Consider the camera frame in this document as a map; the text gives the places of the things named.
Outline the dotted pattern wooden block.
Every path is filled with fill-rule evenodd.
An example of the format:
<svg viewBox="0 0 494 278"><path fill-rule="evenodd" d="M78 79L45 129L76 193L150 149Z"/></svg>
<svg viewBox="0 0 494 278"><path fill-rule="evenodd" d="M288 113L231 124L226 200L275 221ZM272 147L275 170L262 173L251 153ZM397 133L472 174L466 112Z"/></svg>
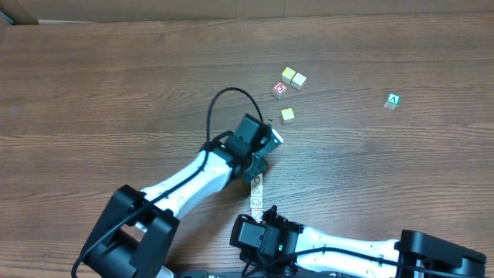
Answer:
<svg viewBox="0 0 494 278"><path fill-rule="evenodd" d="M263 196L263 186L262 185L252 185L251 186L251 196L252 197L262 197Z"/></svg>

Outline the brown animal wooden block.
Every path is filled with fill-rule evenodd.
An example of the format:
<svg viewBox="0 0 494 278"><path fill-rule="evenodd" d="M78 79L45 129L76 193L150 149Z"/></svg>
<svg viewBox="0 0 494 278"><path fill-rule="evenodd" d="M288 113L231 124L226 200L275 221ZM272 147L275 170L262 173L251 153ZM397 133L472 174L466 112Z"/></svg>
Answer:
<svg viewBox="0 0 494 278"><path fill-rule="evenodd" d="M251 180L251 186L262 186L262 174L256 175L252 180Z"/></svg>

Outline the red picture wooden block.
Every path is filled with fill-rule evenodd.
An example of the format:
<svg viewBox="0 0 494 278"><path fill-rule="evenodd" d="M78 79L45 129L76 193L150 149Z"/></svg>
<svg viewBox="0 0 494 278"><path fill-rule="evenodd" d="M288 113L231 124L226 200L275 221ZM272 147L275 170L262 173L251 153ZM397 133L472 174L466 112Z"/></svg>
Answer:
<svg viewBox="0 0 494 278"><path fill-rule="evenodd" d="M251 196L250 197L250 208L251 209L262 209L263 208L262 196Z"/></svg>

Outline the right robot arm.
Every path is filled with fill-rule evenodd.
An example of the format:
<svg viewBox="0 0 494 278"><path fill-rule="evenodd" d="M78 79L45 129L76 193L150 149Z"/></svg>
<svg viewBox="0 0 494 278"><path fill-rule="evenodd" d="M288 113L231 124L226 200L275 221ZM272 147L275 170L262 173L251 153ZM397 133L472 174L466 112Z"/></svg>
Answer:
<svg viewBox="0 0 494 278"><path fill-rule="evenodd" d="M299 270L352 277L484 277L487 258L473 249L404 230L400 239L362 241L291 222L273 206L261 221L239 215L230 237L243 277L294 276Z"/></svg>

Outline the red Y wooden block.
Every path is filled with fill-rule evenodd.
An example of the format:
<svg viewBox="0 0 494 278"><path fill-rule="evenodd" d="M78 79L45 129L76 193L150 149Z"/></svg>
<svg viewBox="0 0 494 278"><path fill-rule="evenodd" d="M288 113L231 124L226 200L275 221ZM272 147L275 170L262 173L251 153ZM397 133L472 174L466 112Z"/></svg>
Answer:
<svg viewBox="0 0 494 278"><path fill-rule="evenodd" d="M263 217L263 209L262 208L252 208L251 209L251 217L254 218L257 222L262 222Z"/></svg>

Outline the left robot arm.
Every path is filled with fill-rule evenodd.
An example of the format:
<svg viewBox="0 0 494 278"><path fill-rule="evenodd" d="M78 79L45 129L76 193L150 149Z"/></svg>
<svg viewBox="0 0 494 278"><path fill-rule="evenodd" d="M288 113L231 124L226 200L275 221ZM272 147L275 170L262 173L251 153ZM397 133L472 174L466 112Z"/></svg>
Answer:
<svg viewBox="0 0 494 278"><path fill-rule="evenodd" d="M208 139L198 156L168 179L140 191L124 185L108 201L75 266L101 277L173 277L164 261L180 221L231 181L250 182L283 143L271 125L247 114L235 131Z"/></svg>

